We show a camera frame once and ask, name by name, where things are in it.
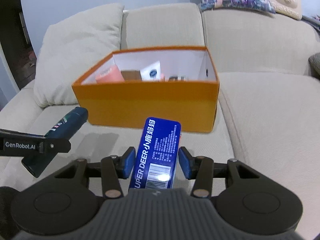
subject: silver screw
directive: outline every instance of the silver screw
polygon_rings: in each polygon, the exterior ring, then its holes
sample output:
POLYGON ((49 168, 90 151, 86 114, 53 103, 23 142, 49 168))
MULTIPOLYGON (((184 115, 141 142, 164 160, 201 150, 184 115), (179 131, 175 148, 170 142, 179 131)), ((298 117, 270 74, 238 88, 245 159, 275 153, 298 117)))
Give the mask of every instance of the silver screw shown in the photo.
POLYGON ((121 196, 121 192, 116 189, 110 189, 110 190, 106 191, 105 195, 109 198, 117 198, 117 197, 121 196))
POLYGON ((193 192, 193 195, 195 195, 196 197, 204 198, 204 197, 209 196, 209 191, 207 191, 206 189, 203 189, 203 188, 199 188, 193 192))

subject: barcode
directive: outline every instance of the barcode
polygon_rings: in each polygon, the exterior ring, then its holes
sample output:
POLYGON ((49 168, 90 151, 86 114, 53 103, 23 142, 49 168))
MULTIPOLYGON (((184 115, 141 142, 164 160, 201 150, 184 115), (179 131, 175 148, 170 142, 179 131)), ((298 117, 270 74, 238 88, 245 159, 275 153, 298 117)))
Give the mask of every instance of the barcode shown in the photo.
POLYGON ((150 163, 146 188, 167 188, 171 167, 150 163))

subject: doorway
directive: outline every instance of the doorway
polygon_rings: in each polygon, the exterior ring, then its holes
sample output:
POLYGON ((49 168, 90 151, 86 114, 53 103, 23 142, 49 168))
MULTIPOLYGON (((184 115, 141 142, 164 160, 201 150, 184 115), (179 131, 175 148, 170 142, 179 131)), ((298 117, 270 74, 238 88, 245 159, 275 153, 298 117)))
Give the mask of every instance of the doorway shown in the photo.
POLYGON ((36 55, 25 25, 20 0, 0 0, 0 43, 19 89, 36 75, 36 55))

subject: dark striped cushion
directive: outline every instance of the dark striped cushion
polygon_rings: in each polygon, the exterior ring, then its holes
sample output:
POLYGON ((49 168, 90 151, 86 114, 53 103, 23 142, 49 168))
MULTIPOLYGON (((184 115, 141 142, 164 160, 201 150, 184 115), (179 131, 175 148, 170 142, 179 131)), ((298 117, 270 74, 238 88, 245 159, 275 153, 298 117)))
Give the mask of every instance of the dark striped cushion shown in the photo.
POLYGON ((320 75, 320 52, 309 58, 309 64, 320 75))

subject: pink item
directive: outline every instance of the pink item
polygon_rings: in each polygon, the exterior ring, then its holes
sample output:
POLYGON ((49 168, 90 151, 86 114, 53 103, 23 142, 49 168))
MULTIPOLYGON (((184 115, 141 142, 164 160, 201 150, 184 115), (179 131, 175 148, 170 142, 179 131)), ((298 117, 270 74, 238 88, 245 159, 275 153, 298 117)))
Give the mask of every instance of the pink item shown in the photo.
POLYGON ((96 82, 98 84, 121 81, 124 81, 124 78, 117 65, 112 65, 107 71, 96 76, 96 82))

